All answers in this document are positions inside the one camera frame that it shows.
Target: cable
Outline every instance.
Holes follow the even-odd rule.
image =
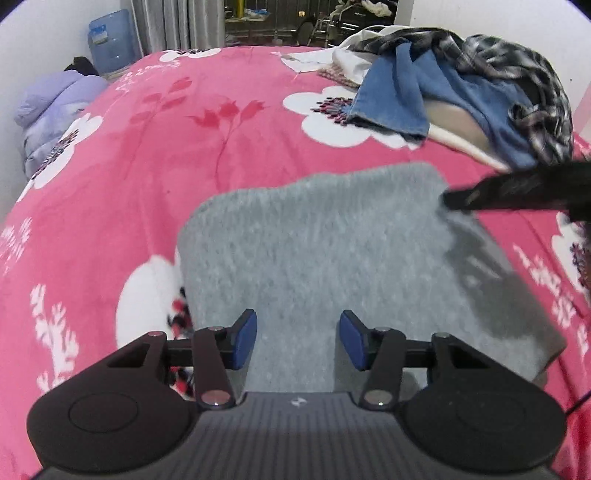
[[[590,398],[591,398],[591,390],[589,390],[585,395],[583,395],[580,399],[578,399],[574,403],[574,405],[566,411],[566,416],[568,417],[571,413],[574,413],[575,411],[577,411]]]

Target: black cloth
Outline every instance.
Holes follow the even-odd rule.
[[[96,75],[100,77],[100,73],[96,71],[95,66],[86,57],[74,57],[74,61],[64,69],[64,72],[67,70],[75,70],[85,76]]]

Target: blue gripper pad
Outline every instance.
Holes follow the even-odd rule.
[[[360,371],[367,370],[368,355],[363,335],[345,312],[340,314],[339,337],[353,366]]]
[[[234,344],[232,357],[233,370],[240,370],[242,367],[244,367],[246,359],[248,359],[248,355],[250,355],[252,348],[255,345],[256,327],[256,312],[252,312],[246,323],[236,334],[236,341]]]

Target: white flower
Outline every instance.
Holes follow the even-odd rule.
[[[589,343],[587,341],[587,327],[583,324],[579,325],[577,329],[577,341],[579,343],[581,357],[584,357],[589,351]]]
[[[175,251],[175,264],[153,255],[129,276],[117,304],[115,336],[120,348],[152,330],[167,332],[174,338],[166,320],[174,316],[173,302],[183,286],[180,257]]]
[[[202,57],[210,57],[222,51],[221,48],[210,48],[209,50],[165,50],[160,57],[160,61],[173,61],[179,57],[189,57],[190,59],[200,59]]]
[[[336,124],[327,115],[313,111],[314,108],[318,108],[318,102],[324,102],[327,97],[352,99],[355,97],[355,91],[335,85],[325,88],[322,93],[293,93],[283,100],[283,106],[292,112],[305,115],[306,118],[301,123],[304,133],[317,142],[331,147],[354,147],[372,137],[390,148],[418,148],[419,145],[406,142],[397,133],[383,133],[372,128],[362,128],[352,124]]]
[[[50,389],[64,383],[74,371],[74,360],[80,348],[76,334],[67,328],[66,308],[60,303],[51,307],[51,317],[48,317],[43,306],[46,286],[37,285],[31,290],[31,306],[35,319],[37,340],[50,352],[53,363],[53,373],[47,370],[37,377],[37,386],[46,393]]]
[[[0,233],[0,270],[6,275],[25,252],[25,246],[31,235],[31,217],[22,221],[18,234],[14,225],[7,225]]]
[[[573,263],[573,253],[570,250],[573,244],[581,247],[586,245],[583,229],[576,223],[570,223],[569,218],[561,212],[556,214],[556,224],[560,230],[560,235],[552,237],[552,250],[554,250],[556,258],[560,261],[574,289],[580,293],[585,293],[584,287],[579,282],[579,270]]]
[[[103,118],[100,115],[91,118],[89,113],[74,120],[68,130],[66,130],[60,138],[60,142],[64,141],[70,134],[76,132],[73,139],[67,143],[67,146],[65,146],[60,154],[56,155],[55,160],[46,165],[43,170],[39,171],[31,180],[29,180],[29,183],[27,183],[27,186],[22,191],[17,202],[20,202],[31,188],[40,189],[52,181],[52,179],[64,169],[74,155],[75,146],[96,132],[102,122]]]

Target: pink bedspread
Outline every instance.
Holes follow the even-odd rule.
[[[25,419],[43,392],[146,331],[168,329],[181,300],[177,233],[208,198],[416,160],[453,186],[490,173],[432,141],[417,148],[313,112],[350,92],[294,74],[276,50],[142,59],[74,123],[21,195],[0,236],[2,478],[39,469]],[[580,234],[557,212],[480,219],[568,340],[546,388],[567,408],[591,388],[588,303],[570,252]],[[590,427],[591,402],[569,420],[555,464],[565,478],[591,478]]]

